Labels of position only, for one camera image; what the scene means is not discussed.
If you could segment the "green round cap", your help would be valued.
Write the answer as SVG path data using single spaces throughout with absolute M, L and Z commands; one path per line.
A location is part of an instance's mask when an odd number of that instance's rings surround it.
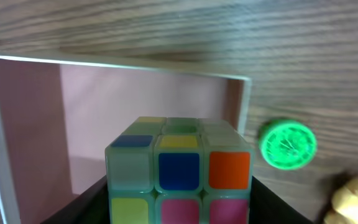
M 305 124 L 293 119 L 272 119 L 260 127 L 258 147 L 272 167 L 297 170 L 313 160 L 318 142 Z

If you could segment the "white box with pink interior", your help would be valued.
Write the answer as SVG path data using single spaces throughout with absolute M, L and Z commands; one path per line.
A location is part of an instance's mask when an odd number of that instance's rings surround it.
M 153 62 L 85 55 L 0 54 L 0 211 L 4 223 L 22 223 L 22 198 L 68 201 L 68 156 L 61 65 L 121 68 L 240 80 L 238 129 L 245 131 L 252 81 L 213 65 Z

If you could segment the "white and yellow duck toy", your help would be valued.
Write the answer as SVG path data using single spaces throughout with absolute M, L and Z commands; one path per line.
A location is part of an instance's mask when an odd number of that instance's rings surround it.
M 335 191 L 331 205 L 323 223 L 358 224 L 358 177 Z

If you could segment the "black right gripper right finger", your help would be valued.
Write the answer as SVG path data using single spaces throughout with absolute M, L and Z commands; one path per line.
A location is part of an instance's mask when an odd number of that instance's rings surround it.
M 312 224 L 261 181 L 252 177 L 249 224 Z

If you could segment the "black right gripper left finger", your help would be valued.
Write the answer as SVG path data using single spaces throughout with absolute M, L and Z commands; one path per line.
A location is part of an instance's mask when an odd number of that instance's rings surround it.
M 108 196 L 104 176 L 41 224 L 109 224 Z

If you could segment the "multicoloured puzzle cube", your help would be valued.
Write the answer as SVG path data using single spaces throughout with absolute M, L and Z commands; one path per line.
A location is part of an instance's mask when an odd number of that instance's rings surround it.
M 247 223 L 254 153 L 226 121 L 137 118 L 105 150 L 111 223 Z

